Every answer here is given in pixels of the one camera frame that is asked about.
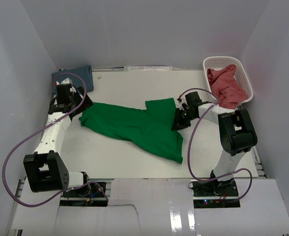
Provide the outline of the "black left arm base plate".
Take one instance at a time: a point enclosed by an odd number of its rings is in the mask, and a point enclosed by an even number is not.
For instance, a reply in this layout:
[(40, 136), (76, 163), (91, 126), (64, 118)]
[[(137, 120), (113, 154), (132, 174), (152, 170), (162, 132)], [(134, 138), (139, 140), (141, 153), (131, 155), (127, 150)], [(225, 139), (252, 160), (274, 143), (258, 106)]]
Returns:
[(60, 198), (61, 207), (106, 207), (108, 201), (103, 195), (101, 189), (105, 192), (107, 198), (110, 197), (111, 183), (98, 182), (100, 187), (90, 184), (79, 190), (64, 192)]

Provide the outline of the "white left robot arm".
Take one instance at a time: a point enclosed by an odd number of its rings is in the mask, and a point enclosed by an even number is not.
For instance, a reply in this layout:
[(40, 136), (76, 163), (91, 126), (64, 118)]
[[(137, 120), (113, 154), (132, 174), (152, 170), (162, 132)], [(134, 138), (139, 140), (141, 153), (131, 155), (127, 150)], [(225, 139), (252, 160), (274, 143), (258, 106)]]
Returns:
[(70, 172), (61, 158), (66, 131), (73, 118), (93, 105), (83, 98), (82, 87), (76, 88), (67, 78), (56, 85), (56, 96), (50, 102), (47, 125), (39, 145), (24, 157), (23, 164), (32, 192), (46, 192), (73, 188), (79, 196), (91, 190), (85, 172)]

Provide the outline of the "green t shirt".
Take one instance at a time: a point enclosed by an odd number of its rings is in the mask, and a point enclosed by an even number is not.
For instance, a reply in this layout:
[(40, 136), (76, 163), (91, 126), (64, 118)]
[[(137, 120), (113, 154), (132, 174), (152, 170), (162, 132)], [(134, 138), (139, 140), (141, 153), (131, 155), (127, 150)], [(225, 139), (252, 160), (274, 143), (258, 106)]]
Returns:
[(109, 138), (129, 141), (158, 157), (182, 164), (183, 137), (172, 130), (174, 99), (150, 100), (146, 109), (95, 103), (82, 113), (81, 126)]

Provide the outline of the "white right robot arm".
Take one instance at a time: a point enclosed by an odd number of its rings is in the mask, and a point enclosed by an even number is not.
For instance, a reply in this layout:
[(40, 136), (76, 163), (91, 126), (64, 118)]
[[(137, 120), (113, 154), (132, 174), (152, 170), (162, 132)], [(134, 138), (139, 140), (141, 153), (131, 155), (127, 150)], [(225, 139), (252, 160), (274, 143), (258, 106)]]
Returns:
[[(257, 145), (257, 134), (246, 109), (223, 108), (217, 101), (203, 102), (196, 91), (188, 93), (185, 98), (186, 103), (182, 104), (182, 108), (175, 110), (172, 130), (186, 129), (191, 126), (192, 120), (197, 119), (188, 144), (188, 170), (193, 179), (202, 184), (209, 183), (209, 191), (215, 196), (220, 196), (227, 190), (227, 185), (234, 182), (234, 174), (244, 170), (238, 170), (237, 166), (242, 157)], [(209, 179), (196, 177), (190, 164), (193, 136), (202, 119), (218, 125), (223, 148)]]

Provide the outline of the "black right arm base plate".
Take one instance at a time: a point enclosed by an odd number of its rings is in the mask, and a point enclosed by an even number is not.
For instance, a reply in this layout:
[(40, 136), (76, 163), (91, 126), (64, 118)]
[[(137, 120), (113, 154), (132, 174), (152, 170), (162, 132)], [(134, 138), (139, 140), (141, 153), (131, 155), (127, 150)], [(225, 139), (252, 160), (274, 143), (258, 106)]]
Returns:
[(193, 206), (202, 208), (239, 208), (240, 201), (236, 182), (221, 187), (215, 187), (215, 183), (200, 183), (191, 181), (188, 188), (193, 191)]

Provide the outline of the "pink t shirt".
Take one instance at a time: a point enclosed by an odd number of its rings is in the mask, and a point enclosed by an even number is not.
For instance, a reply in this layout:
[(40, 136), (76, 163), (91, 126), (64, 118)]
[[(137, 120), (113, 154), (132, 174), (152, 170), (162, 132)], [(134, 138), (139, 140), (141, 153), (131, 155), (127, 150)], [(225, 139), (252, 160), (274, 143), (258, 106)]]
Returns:
[(246, 100), (246, 92), (234, 78), (236, 65), (230, 64), (221, 70), (207, 69), (207, 78), (211, 92), (219, 99), (219, 106), (235, 109), (239, 103)]

